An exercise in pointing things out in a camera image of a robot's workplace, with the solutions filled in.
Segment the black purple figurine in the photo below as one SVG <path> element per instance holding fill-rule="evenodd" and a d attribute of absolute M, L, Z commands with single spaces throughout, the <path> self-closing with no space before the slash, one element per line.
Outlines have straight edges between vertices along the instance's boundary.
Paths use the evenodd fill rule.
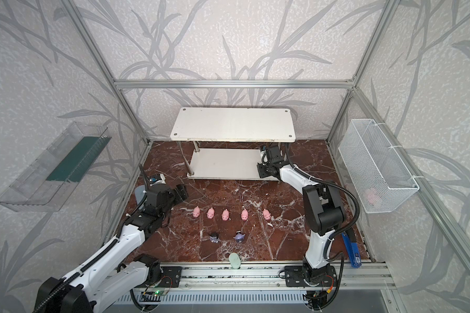
<path fill-rule="evenodd" d="M 212 232 L 210 234 L 210 241 L 212 243 L 218 243 L 219 242 L 219 234 L 217 232 Z"/>

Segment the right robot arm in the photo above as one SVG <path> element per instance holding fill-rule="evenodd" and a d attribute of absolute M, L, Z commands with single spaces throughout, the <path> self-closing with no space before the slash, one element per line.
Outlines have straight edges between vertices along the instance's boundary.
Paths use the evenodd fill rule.
<path fill-rule="evenodd" d="M 347 213 L 340 193 L 352 199 L 355 209 L 359 208 L 359 201 L 342 186 L 301 170 L 291 159 L 283 156 L 279 146 L 261 146 L 260 154 L 261 162 L 257 164 L 259 176 L 275 177 L 292 186 L 303 197 L 305 222 L 311 230 L 303 275 L 306 282 L 317 284 L 326 275 L 331 262 L 345 260 L 342 252 L 330 255 L 332 243 L 336 236 L 350 230 L 359 218 L 359 212 L 355 212 L 352 221 L 343 224 L 347 220 Z"/>

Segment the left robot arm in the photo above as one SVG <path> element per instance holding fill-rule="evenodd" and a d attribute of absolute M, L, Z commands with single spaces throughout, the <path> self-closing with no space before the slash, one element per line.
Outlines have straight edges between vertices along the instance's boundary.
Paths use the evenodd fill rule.
<path fill-rule="evenodd" d="M 183 184 L 174 189 L 162 181 L 146 185 L 141 202 L 107 244 L 62 278 L 51 277 L 40 286 L 34 311 L 103 312 L 134 288 L 161 282 L 163 271 L 155 257 L 141 254 L 124 268 L 119 265 L 187 198 Z"/>

